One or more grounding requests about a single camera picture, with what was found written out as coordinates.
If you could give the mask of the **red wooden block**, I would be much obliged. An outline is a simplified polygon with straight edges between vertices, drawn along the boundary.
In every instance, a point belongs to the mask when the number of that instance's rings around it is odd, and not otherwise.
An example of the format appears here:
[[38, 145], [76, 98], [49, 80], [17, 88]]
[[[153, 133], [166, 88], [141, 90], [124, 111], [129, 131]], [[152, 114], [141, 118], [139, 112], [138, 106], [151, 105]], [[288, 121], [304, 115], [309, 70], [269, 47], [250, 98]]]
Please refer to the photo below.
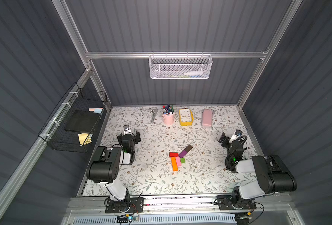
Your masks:
[[177, 152], [170, 152], [169, 157], [178, 157], [179, 154]]

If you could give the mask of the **purple wooden block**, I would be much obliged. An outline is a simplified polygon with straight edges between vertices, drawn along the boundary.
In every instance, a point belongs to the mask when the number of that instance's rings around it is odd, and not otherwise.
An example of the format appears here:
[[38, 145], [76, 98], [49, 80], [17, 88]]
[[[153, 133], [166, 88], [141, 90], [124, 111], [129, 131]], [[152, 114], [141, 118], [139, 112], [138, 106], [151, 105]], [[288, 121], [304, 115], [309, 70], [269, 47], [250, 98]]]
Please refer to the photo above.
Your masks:
[[186, 150], [183, 150], [183, 151], [179, 154], [179, 157], [180, 157], [180, 158], [183, 158], [186, 154], [187, 154], [187, 151], [186, 151]]

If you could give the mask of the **brown wooden block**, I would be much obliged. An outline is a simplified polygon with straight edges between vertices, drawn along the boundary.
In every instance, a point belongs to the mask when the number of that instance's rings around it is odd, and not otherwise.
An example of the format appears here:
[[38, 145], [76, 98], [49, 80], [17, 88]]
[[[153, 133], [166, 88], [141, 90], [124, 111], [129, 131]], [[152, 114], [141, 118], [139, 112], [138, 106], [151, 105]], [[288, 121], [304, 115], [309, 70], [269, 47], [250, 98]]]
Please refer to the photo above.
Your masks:
[[184, 151], [185, 151], [185, 152], [189, 152], [192, 148], [193, 148], [193, 146], [189, 144], [189, 145], [184, 149]]

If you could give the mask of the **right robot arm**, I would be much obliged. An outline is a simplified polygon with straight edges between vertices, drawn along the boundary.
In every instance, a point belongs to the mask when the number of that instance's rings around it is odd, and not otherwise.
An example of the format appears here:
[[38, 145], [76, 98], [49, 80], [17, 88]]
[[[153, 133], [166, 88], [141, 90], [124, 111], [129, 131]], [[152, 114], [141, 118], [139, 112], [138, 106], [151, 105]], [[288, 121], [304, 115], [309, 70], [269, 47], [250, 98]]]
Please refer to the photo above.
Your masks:
[[254, 173], [256, 179], [233, 188], [227, 195], [217, 196], [214, 205], [220, 210], [255, 210], [255, 199], [275, 193], [293, 192], [297, 182], [290, 170], [277, 155], [243, 158], [248, 137], [235, 130], [231, 137], [223, 133], [218, 140], [226, 148], [225, 166], [233, 174]]

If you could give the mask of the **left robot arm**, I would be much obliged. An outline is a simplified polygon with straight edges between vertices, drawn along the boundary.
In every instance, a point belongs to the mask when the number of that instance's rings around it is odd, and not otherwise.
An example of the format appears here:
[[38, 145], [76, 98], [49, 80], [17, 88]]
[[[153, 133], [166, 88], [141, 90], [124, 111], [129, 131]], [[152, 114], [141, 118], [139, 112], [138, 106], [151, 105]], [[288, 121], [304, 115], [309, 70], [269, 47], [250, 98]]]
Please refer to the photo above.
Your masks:
[[86, 178], [99, 184], [109, 194], [104, 201], [105, 213], [142, 212], [144, 199], [131, 197], [118, 178], [122, 166], [134, 163], [135, 145], [141, 141], [140, 133], [125, 125], [117, 141], [111, 147], [97, 147], [86, 169]]

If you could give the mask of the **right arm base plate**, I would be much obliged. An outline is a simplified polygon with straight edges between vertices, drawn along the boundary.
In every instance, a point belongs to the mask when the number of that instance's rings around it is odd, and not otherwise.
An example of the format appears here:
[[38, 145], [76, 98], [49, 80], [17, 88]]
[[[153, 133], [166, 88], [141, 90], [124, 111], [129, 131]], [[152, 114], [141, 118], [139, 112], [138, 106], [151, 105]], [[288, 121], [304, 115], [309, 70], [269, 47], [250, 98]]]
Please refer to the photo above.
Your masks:
[[252, 200], [236, 199], [232, 195], [218, 195], [213, 202], [219, 210], [250, 210], [253, 211], [257, 208], [255, 202]]

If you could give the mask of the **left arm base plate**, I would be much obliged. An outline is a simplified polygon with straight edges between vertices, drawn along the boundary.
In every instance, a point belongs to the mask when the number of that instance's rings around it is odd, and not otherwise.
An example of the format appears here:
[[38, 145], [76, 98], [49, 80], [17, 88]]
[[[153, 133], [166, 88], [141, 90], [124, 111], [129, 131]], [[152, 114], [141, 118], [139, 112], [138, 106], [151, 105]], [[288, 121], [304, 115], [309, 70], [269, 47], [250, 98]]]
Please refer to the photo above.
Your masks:
[[105, 205], [105, 213], [140, 213], [143, 212], [144, 207], [144, 198], [143, 197], [129, 197], [126, 196], [124, 200], [116, 201], [111, 200], [111, 198], [107, 198], [104, 201]]

